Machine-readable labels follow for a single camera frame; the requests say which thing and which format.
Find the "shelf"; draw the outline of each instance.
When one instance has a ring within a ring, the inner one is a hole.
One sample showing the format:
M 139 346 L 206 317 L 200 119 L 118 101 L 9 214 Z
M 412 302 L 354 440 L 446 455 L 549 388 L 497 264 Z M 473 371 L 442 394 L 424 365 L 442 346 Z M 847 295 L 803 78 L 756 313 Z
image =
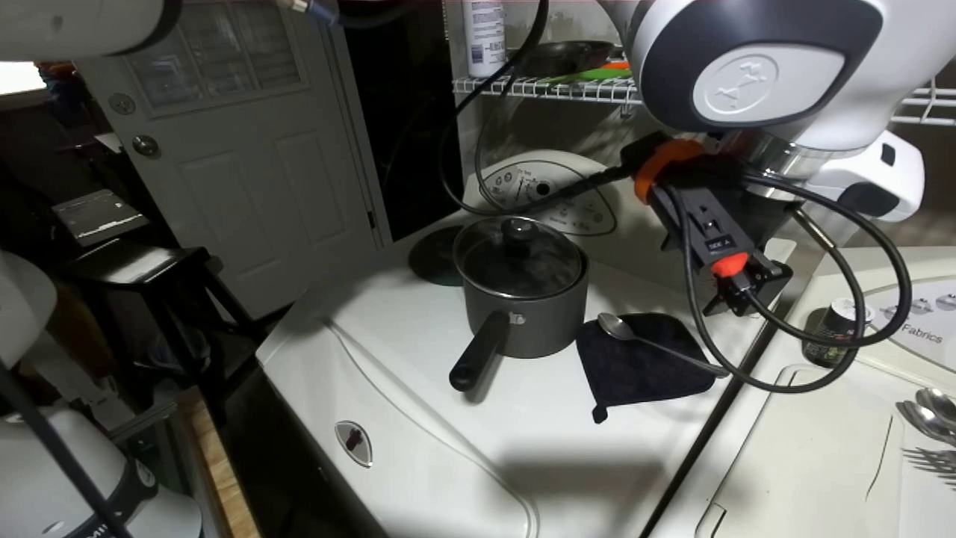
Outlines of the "shelf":
M 454 92 L 473 92 L 482 80 L 458 78 Z M 502 95 L 508 80 L 497 80 L 484 95 Z M 587 80 L 587 84 L 564 84 L 564 80 L 537 80 L 537 78 L 518 78 L 511 98 L 545 98 L 545 101 L 594 101 L 594 104 L 643 104 L 630 78 L 614 80 Z M 956 87 L 917 87 L 903 108 L 896 111 L 893 123 L 899 125 L 942 125 L 956 129 Z

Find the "saucepan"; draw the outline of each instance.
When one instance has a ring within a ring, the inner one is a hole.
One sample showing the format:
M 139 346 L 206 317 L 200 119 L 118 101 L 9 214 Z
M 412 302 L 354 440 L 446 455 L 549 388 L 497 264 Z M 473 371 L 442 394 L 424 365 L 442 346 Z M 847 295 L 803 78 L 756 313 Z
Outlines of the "saucepan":
M 454 267 L 476 334 L 449 374 L 458 391 L 484 391 L 502 356 L 542 358 L 573 341 L 588 258 L 560 231 L 522 214 L 479 222 L 461 231 Z

